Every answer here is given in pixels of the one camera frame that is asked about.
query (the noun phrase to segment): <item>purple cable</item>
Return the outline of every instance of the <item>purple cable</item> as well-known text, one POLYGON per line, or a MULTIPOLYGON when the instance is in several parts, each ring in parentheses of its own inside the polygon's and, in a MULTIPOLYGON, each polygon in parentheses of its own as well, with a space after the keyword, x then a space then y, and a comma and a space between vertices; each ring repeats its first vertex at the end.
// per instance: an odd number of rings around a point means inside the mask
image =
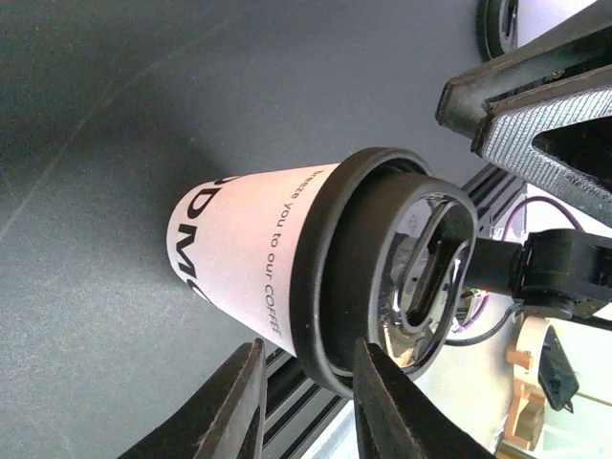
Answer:
MULTIPOLYGON (((572 215, 572 212, 570 212, 564 205, 562 205, 559 202, 555 201, 554 199, 548 198, 546 196, 533 196, 533 197, 527 198, 525 201, 519 203, 513 209, 513 211, 511 212, 510 216, 508 217, 508 221, 506 222, 506 225, 504 226, 504 231, 502 232, 502 235, 501 235, 501 240, 502 241, 505 241, 506 238, 508 237, 508 233, 510 232, 510 228, 513 225, 513 222, 514 222, 514 219, 516 218, 516 215, 518 215, 518 212, 520 212, 524 207, 526 207, 530 203, 545 203, 545 204, 548 204, 550 206, 553 206, 559 212, 561 212, 565 218, 567 218, 569 220, 569 222, 574 227, 574 230, 584 231, 584 228, 582 227, 580 222, 576 219, 576 217, 574 215, 572 215)), ((485 296, 482 299, 482 301, 480 302, 480 306, 478 307, 478 310, 474 313, 474 315, 471 317, 470 320, 468 320, 466 323, 464 323, 463 325, 461 325, 459 327, 458 332, 463 332, 465 330, 468 330, 472 326, 472 324, 479 317, 482 316, 482 313, 485 311, 485 308, 487 307, 488 303, 489 303, 489 295, 485 296)))

